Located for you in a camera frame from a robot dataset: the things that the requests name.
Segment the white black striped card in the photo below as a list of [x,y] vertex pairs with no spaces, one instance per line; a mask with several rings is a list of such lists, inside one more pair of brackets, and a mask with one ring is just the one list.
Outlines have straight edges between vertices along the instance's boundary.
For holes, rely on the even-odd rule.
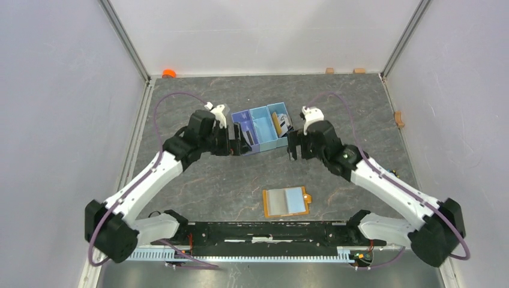
[[243,132],[243,135],[250,146],[257,144],[256,136],[253,134],[251,130],[246,130],[245,132]]

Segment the stack of credit cards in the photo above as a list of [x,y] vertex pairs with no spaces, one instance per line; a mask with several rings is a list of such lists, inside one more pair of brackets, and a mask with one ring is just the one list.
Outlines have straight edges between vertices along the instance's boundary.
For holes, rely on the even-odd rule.
[[273,112],[271,114],[276,134],[279,138],[286,137],[288,132],[293,130],[291,118],[284,113]]

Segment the orange leather card holder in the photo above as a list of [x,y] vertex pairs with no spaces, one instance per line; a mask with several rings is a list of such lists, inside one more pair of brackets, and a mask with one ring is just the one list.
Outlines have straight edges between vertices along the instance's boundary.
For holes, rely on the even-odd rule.
[[307,215],[309,213],[309,204],[312,203],[312,196],[306,192],[306,188],[300,187],[289,187],[289,188],[278,188],[284,189],[286,194],[286,203],[288,211],[283,215],[268,215],[267,208],[267,191],[262,191],[263,203],[264,203],[264,216],[265,218],[274,217],[290,217],[294,215]]

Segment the gold striped credit card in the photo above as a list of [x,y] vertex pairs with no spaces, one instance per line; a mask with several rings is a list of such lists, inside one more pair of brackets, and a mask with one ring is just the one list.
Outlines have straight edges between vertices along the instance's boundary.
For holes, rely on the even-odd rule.
[[283,215],[288,211],[284,189],[267,191],[268,215]]

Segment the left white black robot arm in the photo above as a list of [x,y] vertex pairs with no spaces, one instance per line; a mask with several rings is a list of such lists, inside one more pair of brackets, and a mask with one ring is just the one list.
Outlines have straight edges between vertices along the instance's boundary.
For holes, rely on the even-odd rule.
[[144,244],[168,239],[182,244],[188,227],[175,216],[163,213],[140,220],[143,208],[170,181],[197,162],[203,153],[219,157],[240,156],[250,152],[239,124],[235,137],[229,137],[227,105],[196,110],[174,136],[168,138],[149,164],[124,188],[105,201],[90,201],[85,207],[85,239],[89,243],[88,260],[101,266],[111,260],[121,263]]

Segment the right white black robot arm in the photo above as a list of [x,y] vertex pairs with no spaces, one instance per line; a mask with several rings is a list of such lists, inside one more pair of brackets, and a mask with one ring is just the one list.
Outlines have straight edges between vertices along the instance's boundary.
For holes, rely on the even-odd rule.
[[381,199],[402,218],[382,217],[361,210],[348,221],[348,240],[361,245],[368,239],[410,248],[424,263],[440,267],[453,251],[465,245],[462,208],[451,198],[440,201],[408,185],[355,145],[342,143],[329,121],[318,121],[306,130],[291,131],[288,153],[316,158],[333,174]]

